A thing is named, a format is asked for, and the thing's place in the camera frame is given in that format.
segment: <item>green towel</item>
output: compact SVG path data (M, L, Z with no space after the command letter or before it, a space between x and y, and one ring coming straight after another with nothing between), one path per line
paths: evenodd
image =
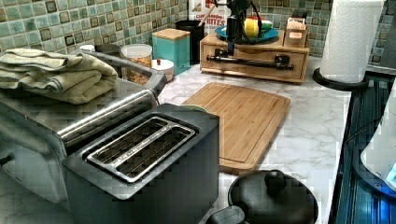
M116 80L113 67L84 53L8 49L0 57L0 88L31 91L75 105L113 89Z

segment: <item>stainless steel toaster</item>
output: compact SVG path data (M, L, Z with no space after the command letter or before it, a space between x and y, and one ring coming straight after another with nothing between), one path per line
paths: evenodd
M198 223L219 195L219 117L158 105L63 165L77 224Z
M150 76L146 86L122 79L115 88L83 105L28 91L0 89L0 166L39 196L68 208L61 162L97 136L157 106L163 72L90 52Z

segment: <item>white marble countertop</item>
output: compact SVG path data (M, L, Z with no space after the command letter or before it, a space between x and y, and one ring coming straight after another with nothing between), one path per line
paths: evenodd
M262 160L260 170L279 169L302 181L318 200L317 223L327 223L350 92L327 89L313 81L313 71L319 65L319 58L309 58L302 85L207 75L200 72L199 65L194 65L167 84L159 100L161 104L180 105L209 82L243 86L290 98L290 111ZM218 200L201 223L205 223L210 214L227 206L228 188L235 179L235 175L220 174ZM73 218L60 205L36 196L0 171L0 223L72 224Z

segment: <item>glass canister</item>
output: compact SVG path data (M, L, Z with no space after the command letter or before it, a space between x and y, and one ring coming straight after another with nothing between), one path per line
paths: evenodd
M131 62L151 67L152 46L145 44L132 44L122 47L121 52L123 57ZM145 85L149 81L149 77L128 68L123 69L122 78L140 85Z

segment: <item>black pot lid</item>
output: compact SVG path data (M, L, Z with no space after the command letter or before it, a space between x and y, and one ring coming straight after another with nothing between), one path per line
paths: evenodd
M230 205L242 208L249 224L313 224L318 218L318 203L312 192L278 170L238 177L228 197Z

